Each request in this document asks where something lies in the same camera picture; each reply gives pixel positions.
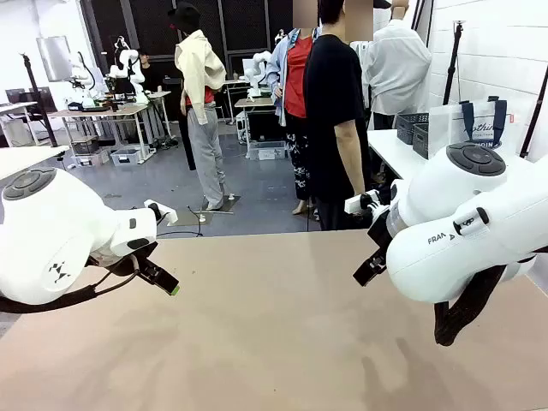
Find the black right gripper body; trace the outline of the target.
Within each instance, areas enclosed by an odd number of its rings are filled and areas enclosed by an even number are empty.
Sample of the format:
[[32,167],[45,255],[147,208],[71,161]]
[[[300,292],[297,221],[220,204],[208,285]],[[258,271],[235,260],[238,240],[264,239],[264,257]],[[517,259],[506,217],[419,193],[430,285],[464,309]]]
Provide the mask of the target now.
[[386,225],[389,214],[389,210],[379,213],[374,218],[371,227],[367,231],[369,237],[378,245],[378,251],[375,253],[377,257],[384,258],[386,256],[387,248],[392,241],[392,236]]

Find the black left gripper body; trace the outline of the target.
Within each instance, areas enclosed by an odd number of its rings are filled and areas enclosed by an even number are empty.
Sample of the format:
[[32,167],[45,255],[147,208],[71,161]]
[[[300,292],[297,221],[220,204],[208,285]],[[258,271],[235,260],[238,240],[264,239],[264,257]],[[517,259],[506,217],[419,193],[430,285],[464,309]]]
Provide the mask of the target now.
[[138,250],[135,250],[128,256],[122,257],[120,261],[114,264],[115,275],[132,275],[137,271],[146,272],[156,265],[149,259],[158,244],[153,242]]

